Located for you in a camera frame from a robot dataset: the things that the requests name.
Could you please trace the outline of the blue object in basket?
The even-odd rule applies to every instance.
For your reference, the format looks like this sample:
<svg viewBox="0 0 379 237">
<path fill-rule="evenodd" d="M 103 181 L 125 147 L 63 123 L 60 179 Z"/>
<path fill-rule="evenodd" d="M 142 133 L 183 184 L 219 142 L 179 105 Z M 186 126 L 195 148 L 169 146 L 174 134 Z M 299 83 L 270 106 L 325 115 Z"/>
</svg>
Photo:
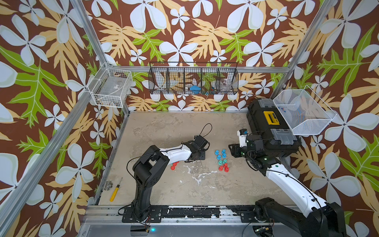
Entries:
<svg viewBox="0 0 379 237">
<path fill-rule="evenodd" d="M 192 86 L 192 87 L 190 87 L 190 91 L 191 91 L 193 94 L 199 94 L 199 93 L 201 93 L 201 88 L 198 87 L 198 86 Z"/>
</svg>

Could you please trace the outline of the black toolbox yellow latch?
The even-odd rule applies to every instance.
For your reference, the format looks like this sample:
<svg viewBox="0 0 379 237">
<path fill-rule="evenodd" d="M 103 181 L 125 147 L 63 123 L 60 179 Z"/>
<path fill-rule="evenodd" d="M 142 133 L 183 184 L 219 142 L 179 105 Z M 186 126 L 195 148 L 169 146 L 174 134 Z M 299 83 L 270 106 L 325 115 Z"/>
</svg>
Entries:
<svg viewBox="0 0 379 237">
<path fill-rule="evenodd" d="M 298 152 L 301 140 L 292 133 L 273 100 L 252 101 L 248 106 L 247 119 L 252 133 L 261 136 L 266 154 L 287 157 Z"/>
</svg>

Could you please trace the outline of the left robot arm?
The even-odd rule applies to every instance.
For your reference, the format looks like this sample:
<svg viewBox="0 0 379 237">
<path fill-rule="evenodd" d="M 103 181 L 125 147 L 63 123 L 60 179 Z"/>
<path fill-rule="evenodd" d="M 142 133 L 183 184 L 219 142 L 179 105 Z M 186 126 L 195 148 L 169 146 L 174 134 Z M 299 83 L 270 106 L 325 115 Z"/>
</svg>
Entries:
<svg viewBox="0 0 379 237">
<path fill-rule="evenodd" d="M 181 161 L 190 163 L 204 160 L 209 147 L 210 142 L 201 135 L 196 135 L 194 140 L 183 142 L 173 148 L 150 146 L 132 168 L 136 192 L 131 203 L 131 218 L 138 222 L 147 220 L 151 209 L 153 186 L 160 180 L 168 165 Z"/>
</svg>

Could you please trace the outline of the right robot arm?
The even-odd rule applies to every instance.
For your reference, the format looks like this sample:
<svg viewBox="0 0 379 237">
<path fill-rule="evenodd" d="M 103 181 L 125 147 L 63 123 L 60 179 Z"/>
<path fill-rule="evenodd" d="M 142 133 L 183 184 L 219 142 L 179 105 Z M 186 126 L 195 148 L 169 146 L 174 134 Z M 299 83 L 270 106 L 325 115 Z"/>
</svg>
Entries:
<svg viewBox="0 0 379 237">
<path fill-rule="evenodd" d="M 255 202 L 253 216 L 257 221 L 271 221 L 286 225 L 302 237 L 345 237 L 344 213 L 337 203 L 328 203 L 316 195 L 274 156 L 264 151 L 260 135 L 246 129 L 237 132 L 239 143 L 229 145 L 235 158 L 245 158 L 255 171 L 274 182 L 294 202 L 299 211 L 279 204 L 273 198 Z"/>
</svg>

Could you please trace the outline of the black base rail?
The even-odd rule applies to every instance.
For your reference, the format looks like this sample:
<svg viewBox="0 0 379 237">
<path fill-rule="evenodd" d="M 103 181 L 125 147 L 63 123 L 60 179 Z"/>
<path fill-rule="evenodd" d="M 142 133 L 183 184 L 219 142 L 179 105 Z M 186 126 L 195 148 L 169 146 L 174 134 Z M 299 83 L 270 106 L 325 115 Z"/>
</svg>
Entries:
<svg viewBox="0 0 379 237">
<path fill-rule="evenodd" d="M 221 221 L 226 218 L 236 217 L 242 223 L 265 223 L 271 218 L 258 212 L 254 205 L 152 205 L 143 211 L 140 218 L 132 205 L 126 205 L 118 210 L 123 223 L 162 223 L 166 220 L 196 220 L 196 221 Z"/>
</svg>

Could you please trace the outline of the aluminium frame post back right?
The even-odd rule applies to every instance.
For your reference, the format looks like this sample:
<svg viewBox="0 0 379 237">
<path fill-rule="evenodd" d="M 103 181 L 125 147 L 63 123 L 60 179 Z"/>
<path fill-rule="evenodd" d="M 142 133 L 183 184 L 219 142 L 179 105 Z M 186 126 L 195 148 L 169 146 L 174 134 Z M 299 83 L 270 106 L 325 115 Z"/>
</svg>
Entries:
<svg viewBox="0 0 379 237">
<path fill-rule="evenodd" d="M 270 99 L 274 99 L 276 96 L 280 94 L 283 90 L 283 86 L 287 83 L 289 79 L 291 79 L 291 74 L 294 73 L 295 67 L 299 64 L 301 56 L 306 52 L 310 43 L 312 42 L 313 37 L 316 35 L 318 29 L 323 23 L 324 19 L 327 17 L 331 8 L 334 7 L 334 2 L 331 0 L 324 1 L 321 5 L 321 8 L 318 10 L 315 18 L 307 29 L 304 38 L 301 40 L 298 49 L 296 50 L 293 59 L 289 62 L 287 67 L 282 67 L 278 70 L 275 70 L 275 73 L 282 74 L 281 79 L 279 80 L 277 86 L 271 94 Z"/>
</svg>

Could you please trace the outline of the yellow handled screwdriver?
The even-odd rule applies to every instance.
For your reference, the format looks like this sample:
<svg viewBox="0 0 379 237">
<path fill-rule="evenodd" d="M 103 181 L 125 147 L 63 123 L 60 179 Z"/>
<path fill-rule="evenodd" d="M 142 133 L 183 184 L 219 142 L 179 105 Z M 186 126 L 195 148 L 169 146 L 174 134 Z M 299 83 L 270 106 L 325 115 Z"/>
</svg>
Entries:
<svg viewBox="0 0 379 237">
<path fill-rule="evenodd" d="M 119 191 L 119 188 L 120 188 L 122 180 L 123 180 L 123 178 L 121 178 L 120 181 L 118 182 L 118 184 L 116 185 L 115 190 L 113 191 L 113 193 L 111 195 L 110 202 L 113 202 L 115 200 L 115 198 L 117 196 L 117 193 Z"/>
</svg>

